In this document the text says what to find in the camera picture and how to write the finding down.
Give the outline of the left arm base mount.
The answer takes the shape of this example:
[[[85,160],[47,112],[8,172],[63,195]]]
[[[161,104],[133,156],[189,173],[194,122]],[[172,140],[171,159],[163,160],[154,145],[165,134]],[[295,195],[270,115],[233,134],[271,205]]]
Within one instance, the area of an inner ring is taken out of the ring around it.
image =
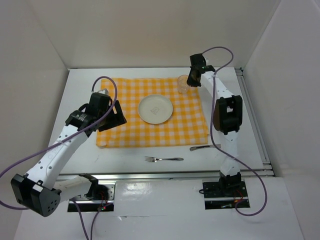
[[[73,198],[81,212],[113,212],[116,183],[98,180],[93,175],[87,173],[80,174],[79,177],[84,177],[90,182],[87,193],[77,195]],[[77,211],[72,199],[69,200],[67,211]]]

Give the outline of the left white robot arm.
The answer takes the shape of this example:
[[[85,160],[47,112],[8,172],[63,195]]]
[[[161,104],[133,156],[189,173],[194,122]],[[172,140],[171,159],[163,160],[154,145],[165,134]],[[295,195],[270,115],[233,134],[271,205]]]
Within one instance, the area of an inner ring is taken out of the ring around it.
[[[89,103],[69,115],[55,141],[55,147],[47,150],[24,175],[16,174],[12,178],[10,184],[17,202],[48,217],[61,202],[77,196],[106,201],[109,189],[88,173],[61,182],[57,182],[57,178],[93,132],[109,130],[126,122],[118,100],[112,100],[104,93],[92,93]]]

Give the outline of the yellow white checkered cloth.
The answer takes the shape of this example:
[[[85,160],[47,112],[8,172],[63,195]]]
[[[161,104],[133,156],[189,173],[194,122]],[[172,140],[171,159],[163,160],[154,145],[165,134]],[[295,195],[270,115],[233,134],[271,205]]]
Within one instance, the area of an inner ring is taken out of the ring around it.
[[[126,124],[98,132],[96,145],[102,148],[143,148],[203,145],[209,130],[202,110],[198,88],[186,94],[178,92],[178,80],[171,78],[114,78],[115,84],[101,80],[101,89],[117,95]],[[167,97],[173,105],[170,119],[162,124],[149,124],[138,114],[138,104],[146,96]]]

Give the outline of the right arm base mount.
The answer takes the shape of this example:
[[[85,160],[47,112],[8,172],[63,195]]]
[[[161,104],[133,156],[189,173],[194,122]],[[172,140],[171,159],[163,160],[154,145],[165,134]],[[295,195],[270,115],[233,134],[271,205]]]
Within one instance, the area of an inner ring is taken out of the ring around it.
[[[222,190],[218,182],[203,182],[202,189],[198,191],[204,197],[206,210],[249,208],[250,202],[246,184],[242,181],[238,188]]]

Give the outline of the cream round plate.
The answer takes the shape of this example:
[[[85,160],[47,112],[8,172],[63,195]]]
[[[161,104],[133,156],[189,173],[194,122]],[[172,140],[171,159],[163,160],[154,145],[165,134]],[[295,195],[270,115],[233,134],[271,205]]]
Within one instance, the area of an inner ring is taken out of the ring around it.
[[[138,104],[139,117],[152,125],[163,124],[173,114],[173,104],[169,98],[160,94],[151,94],[144,97]]]

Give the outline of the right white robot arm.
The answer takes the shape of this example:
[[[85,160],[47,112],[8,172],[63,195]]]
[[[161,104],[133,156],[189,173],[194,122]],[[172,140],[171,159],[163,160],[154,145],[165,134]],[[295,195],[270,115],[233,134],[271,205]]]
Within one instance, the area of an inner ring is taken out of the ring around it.
[[[242,177],[238,162],[238,132],[243,122],[243,99],[233,94],[215,76],[215,69],[207,65],[201,53],[193,54],[190,59],[190,72],[187,85],[204,87],[212,96],[213,113],[211,114],[210,129],[219,134],[219,150],[225,155],[220,171],[218,190],[223,196],[230,196],[241,184]]]

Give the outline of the clear plastic cup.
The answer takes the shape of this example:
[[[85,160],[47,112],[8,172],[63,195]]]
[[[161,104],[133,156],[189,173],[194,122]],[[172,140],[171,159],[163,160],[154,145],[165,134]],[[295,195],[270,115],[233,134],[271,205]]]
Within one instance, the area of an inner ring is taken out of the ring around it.
[[[189,85],[187,84],[187,80],[187,75],[181,75],[177,78],[177,90],[180,94],[186,94],[190,89]]]

